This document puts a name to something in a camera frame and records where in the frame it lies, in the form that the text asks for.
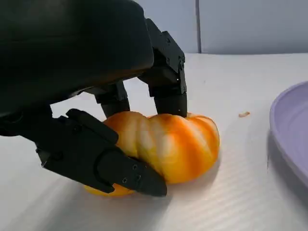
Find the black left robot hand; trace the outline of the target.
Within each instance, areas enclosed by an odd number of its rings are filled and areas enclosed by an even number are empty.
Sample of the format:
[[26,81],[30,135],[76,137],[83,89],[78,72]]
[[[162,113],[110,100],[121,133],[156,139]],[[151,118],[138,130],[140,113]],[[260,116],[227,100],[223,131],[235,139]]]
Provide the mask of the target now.
[[106,116],[130,109],[124,80],[149,87],[160,114],[186,116],[185,55],[132,0],[3,0],[0,3],[0,133],[35,143],[42,166],[105,193],[114,184],[165,196],[153,167],[116,147],[118,134],[51,105],[93,94]]

